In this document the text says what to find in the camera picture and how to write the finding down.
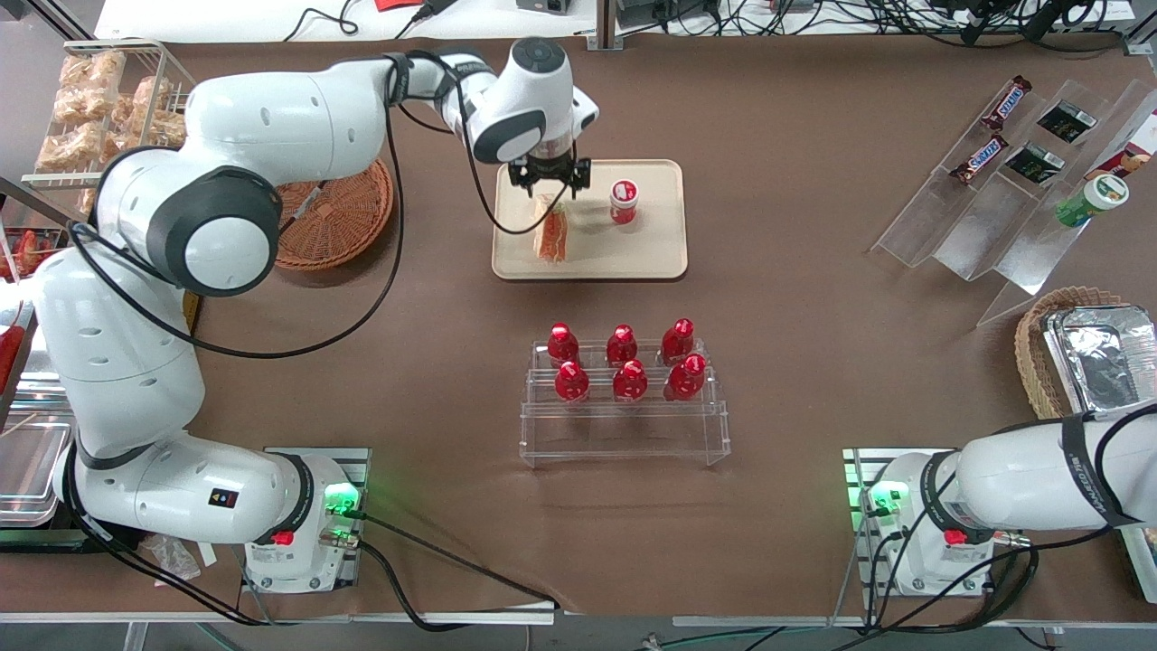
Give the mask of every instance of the transparent display stand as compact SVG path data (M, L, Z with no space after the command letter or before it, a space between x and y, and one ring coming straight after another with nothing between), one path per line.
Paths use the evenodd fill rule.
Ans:
M872 244L872 250L884 249L912 267L933 257L968 281L989 271L1003 275L1008 282L978 325L1036 296L1084 230L1084 225L1070 228L1059 222L1054 216L1056 205L1081 191L1084 175L1157 109L1157 91L1140 81L1129 83L1113 103L1073 80L1047 101L1037 91L1029 93L1004 123L1001 135L1008 147L965 185L949 171L993 136L980 117L988 114L1003 96L1002 88ZM1071 143L1037 124L1061 99L1097 118L1096 126ZM1060 156L1064 167L1044 184L1007 167L1005 162L1026 142Z
M658 361L658 350L657 340L639 342L647 393L639 402L622 405L611 393L616 370L606 368L606 342L580 342L578 363L590 378L590 395L567 405L554 393L557 371L546 342L535 342L522 404L523 461L536 468L545 461L669 457L710 466L730 454L727 401L702 340L695 340L695 353L708 361L707 379L687 402L663 399L670 369Z

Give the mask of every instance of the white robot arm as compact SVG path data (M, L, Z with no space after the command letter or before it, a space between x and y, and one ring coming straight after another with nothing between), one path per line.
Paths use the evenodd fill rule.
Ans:
M574 160L573 142L598 109L574 88L554 43L518 40L500 76L463 51L386 54L319 73L198 84L179 150L126 151L101 179L98 231L140 265L96 245L86 252L128 296L187 333L182 288L236 295L270 272L275 187L366 169L381 151L386 111L406 99L433 106L473 157L523 170L522 184L589 185L589 161ZM46 260L36 281L40 327L80 430L68 480L87 512L198 542L249 543L250 572L268 591L331 587L342 552L319 539L348 531L332 511L358 501L340 467L190 437L184 428L205 398L193 347L132 309L75 247ZM58 466L57 495L73 495Z
M897 591L939 593L992 557L998 532L1157 526L1157 408L1101 417L1029 423L959 452L892 461L862 502L880 538L911 535L902 556L902 538L887 548ZM1097 449L1114 428L1101 472ZM983 574L950 594L979 594Z

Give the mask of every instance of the woven placemat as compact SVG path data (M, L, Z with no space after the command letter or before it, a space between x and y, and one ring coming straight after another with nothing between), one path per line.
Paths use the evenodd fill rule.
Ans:
M289 183L281 193L285 225L317 183ZM366 171L330 180L314 202L281 234L277 264L283 268L317 271L349 261L385 228L393 208L393 182L385 164L374 161Z
M1056 387L1053 375L1049 373L1052 362L1040 334L1040 318L1060 309L1123 302L1121 296L1097 287L1062 287L1041 296L1020 317L1016 327L1016 368L1038 419L1059 419L1073 413L1068 398Z

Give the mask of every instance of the white table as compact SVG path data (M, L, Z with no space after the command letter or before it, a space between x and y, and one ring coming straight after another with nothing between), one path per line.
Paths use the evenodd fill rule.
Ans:
M1036 7L1038 0L1026 0ZM139 36L156 38L174 43L263 43L281 40L297 23L297 19L307 7L315 7L331 15L338 15L344 0L201 0L187 2L183 0L105 0L104 10L96 25L100 38L125 38ZM871 12L863 0L842 1L843 9L834 3L825 3L820 14L789 14L783 19L782 28L776 31L794 34L809 25L803 34L863 34L875 32L874 24L846 24L855 17L870 19ZM720 12L725 17L730 7L738 7L739 0L722 0ZM909 5L927 9L923 0L913 0ZM1120 24L1132 21L1133 9L1125 0L1112 0L1106 15L1106 24ZM596 0L573 0L566 16L555 16L539 12L519 9L515 0L458 0L442 14L430 17L412 27L407 37L428 37L442 39L464 38L515 38L519 36L563 37L576 32L594 30ZM378 13L371 0L353 0L346 17L359 25L359 32L346 36L337 23L310 15L294 40L389 40L410 21L417 10L404 7ZM1084 9L1074 9L1076 19ZM749 0L742 9L743 17L757 25L769 23L775 15L767 0ZM1097 21L1100 15L1098 2L1085 23ZM935 14L928 13L929 20ZM939 22L946 19L936 17ZM671 34L695 34L707 29L714 19L701 13L690 12L684 19L669 24ZM750 34L758 31L751 23L744 23ZM620 32L635 29L632 25L620 27ZM738 36L739 30L728 25L725 35Z

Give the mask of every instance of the beige tray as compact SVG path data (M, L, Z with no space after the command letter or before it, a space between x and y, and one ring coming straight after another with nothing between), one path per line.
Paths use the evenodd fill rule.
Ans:
M611 221L611 185L629 178L639 185L639 212L631 223ZM558 182L541 182L536 193L555 193ZM510 185L499 169L494 214L519 229L533 222L533 199ZM687 269L687 228L683 214L683 170L668 160L594 161L590 187L567 202L567 259L548 262L535 254L535 234L494 229L491 266L506 280L678 278Z

